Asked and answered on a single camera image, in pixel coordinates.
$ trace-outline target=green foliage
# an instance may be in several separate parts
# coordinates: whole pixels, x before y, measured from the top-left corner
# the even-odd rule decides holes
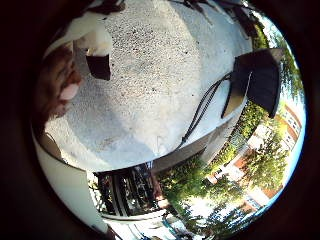
[[[248,101],[228,141],[207,168],[214,173],[218,171],[223,164],[230,162],[236,156],[237,150],[236,146],[231,144],[230,139],[238,132],[243,137],[244,141],[247,141],[256,130],[261,120],[265,118],[266,111],[260,106]]]
[[[282,90],[286,90],[291,94],[291,97],[295,100],[303,99],[303,85],[301,81],[301,75],[298,67],[295,64],[294,57],[289,50],[289,45],[286,40],[280,34],[274,34],[273,40],[276,46],[284,50],[284,56],[281,60],[281,80]]]
[[[179,208],[181,210],[181,200],[205,196],[205,185],[202,183],[204,178],[203,163],[198,155],[159,175],[163,192],[170,203],[178,208],[177,211]]]
[[[257,104],[248,101],[243,109],[236,128],[241,129],[241,134],[249,139],[259,123],[266,119],[267,112]]]
[[[237,183],[231,182],[226,176],[223,176],[216,184],[207,188],[207,196],[218,205],[236,203],[242,199],[243,189]]]
[[[229,213],[223,213],[226,205],[217,205],[211,214],[205,219],[205,224],[198,227],[198,234],[204,235],[206,239],[226,239],[237,231],[245,228],[259,216],[247,217],[248,211],[244,211],[244,205],[234,208]]]
[[[255,28],[258,36],[252,39],[253,50],[259,50],[264,48],[269,48],[269,41],[266,35],[263,33],[263,25],[255,24]]]
[[[229,142],[226,142],[207,168],[210,169],[211,173],[215,173],[223,164],[230,162],[235,157],[235,154],[236,148]]]
[[[246,156],[242,170],[248,184],[264,189],[280,187],[288,155],[288,151],[281,149],[280,141],[281,136],[273,132],[259,149]]]

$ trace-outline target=hand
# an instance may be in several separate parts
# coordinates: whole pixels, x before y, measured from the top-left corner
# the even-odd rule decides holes
[[[65,114],[68,100],[77,91],[73,87],[70,93],[69,85],[80,83],[81,77],[68,48],[61,46],[46,57],[34,92],[32,119],[36,134],[43,133],[50,117]]]

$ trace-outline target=gravel pavement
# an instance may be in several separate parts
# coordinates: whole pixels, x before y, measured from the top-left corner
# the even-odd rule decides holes
[[[181,4],[126,3],[125,11],[105,20],[114,41],[111,80],[94,79],[76,50],[84,83],[69,112],[46,129],[68,162],[91,171],[133,166],[173,150],[204,92],[232,70],[236,56],[252,50],[237,23],[206,5],[212,25]],[[244,105],[220,119],[228,89],[228,82],[219,87],[187,144],[241,112]]]

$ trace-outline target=building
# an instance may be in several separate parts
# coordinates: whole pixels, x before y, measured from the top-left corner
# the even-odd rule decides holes
[[[275,121],[283,126],[284,132],[281,141],[282,149],[292,151],[301,131],[302,125],[300,120],[288,105],[284,105],[283,109],[275,116]],[[243,146],[237,156],[230,162],[221,166],[213,176],[208,178],[208,180],[214,184],[217,182],[217,179],[225,175],[230,181],[235,181],[239,185],[242,185],[242,178],[245,173],[241,168],[245,164],[245,156],[250,154],[254,149],[258,149],[260,145],[263,144],[264,139],[266,139],[272,131],[271,125],[258,125],[247,144]],[[257,211],[259,208],[267,205],[270,199],[283,187],[284,181],[278,189],[260,189],[254,187],[253,189],[246,190],[243,202],[245,204],[244,210]]]

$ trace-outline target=black cable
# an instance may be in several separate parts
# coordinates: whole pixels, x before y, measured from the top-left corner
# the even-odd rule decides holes
[[[169,154],[174,153],[175,151],[177,151],[190,137],[190,135],[193,133],[193,131],[195,130],[195,128],[198,126],[198,124],[200,123],[200,120],[202,119],[203,115],[205,114],[209,104],[211,103],[212,98],[214,97],[215,93],[217,92],[220,84],[225,81],[228,80],[230,78],[230,73],[224,75],[219,81],[215,82],[214,84],[212,84],[209,89],[205,92],[205,94],[203,95],[203,97],[201,98],[201,101],[197,107],[197,110],[193,116],[193,119],[189,125],[189,128],[186,132],[186,134],[182,137],[181,139],[181,143],[178,145],[178,147],[176,147],[172,152],[170,152]],[[206,101],[205,106],[202,108],[203,103],[205,102],[205,100],[207,99],[208,95],[210,94],[208,100]]]

